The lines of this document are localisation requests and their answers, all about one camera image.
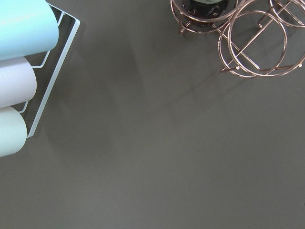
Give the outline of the tea bottle left end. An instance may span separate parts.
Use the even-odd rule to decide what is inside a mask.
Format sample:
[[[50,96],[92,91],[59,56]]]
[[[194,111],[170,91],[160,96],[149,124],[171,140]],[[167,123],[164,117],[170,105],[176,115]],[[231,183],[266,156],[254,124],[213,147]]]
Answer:
[[[218,19],[225,15],[229,0],[183,0],[182,7],[193,18]]]

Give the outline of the pink cup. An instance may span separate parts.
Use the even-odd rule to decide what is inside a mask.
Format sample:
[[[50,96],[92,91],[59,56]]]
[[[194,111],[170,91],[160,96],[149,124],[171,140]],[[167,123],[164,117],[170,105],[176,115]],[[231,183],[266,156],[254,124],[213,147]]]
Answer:
[[[32,99],[36,90],[36,76],[26,58],[18,57],[0,62],[1,108]]]

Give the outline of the white cup rack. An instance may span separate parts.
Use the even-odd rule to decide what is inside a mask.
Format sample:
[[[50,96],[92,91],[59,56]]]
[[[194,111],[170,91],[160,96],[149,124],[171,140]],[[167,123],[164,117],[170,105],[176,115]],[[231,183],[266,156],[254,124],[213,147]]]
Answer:
[[[27,138],[34,136],[49,96],[69,53],[81,22],[68,12],[49,4],[55,14],[59,39],[55,48],[28,55],[37,80],[37,91],[32,99],[20,105],[20,114],[27,126]]]

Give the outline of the white cup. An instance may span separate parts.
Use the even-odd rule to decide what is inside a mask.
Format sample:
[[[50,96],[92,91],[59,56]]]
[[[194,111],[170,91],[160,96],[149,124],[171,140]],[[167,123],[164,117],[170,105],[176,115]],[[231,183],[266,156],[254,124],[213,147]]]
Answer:
[[[0,156],[17,153],[25,144],[27,127],[23,117],[13,107],[0,109]]]

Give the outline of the blue cup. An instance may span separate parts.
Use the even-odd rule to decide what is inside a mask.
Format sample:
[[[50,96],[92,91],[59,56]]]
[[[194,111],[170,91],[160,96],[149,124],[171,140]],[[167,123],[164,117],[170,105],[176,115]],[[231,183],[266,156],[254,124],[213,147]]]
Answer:
[[[52,50],[59,39],[56,17],[44,0],[0,2],[0,59]]]

